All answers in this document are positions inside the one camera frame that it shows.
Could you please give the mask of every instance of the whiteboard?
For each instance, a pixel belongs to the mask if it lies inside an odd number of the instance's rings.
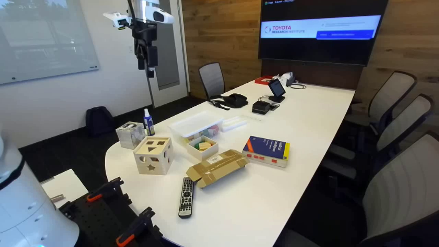
[[[78,0],[0,0],[0,84],[97,69]]]

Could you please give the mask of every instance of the blue book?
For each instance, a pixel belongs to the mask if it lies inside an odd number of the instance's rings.
[[[250,136],[242,153],[247,158],[276,166],[286,167],[290,143]]]

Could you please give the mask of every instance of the spray bottle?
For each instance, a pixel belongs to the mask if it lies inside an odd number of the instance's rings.
[[[145,117],[143,117],[143,121],[148,136],[154,135],[155,134],[154,123],[152,122],[152,117],[149,115],[148,109],[145,109]]]

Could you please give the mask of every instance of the white wall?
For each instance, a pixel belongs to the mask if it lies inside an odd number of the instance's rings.
[[[130,53],[129,29],[102,16],[125,12],[124,0],[80,0],[101,65],[98,71],[0,85],[0,122],[23,147],[85,126],[85,112],[106,106],[113,116],[150,105],[145,72]]]

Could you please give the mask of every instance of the remote control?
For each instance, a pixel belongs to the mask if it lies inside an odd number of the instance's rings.
[[[180,209],[178,216],[182,219],[189,218],[192,215],[194,182],[189,178],[183,178],[183,187],[181,189]]]

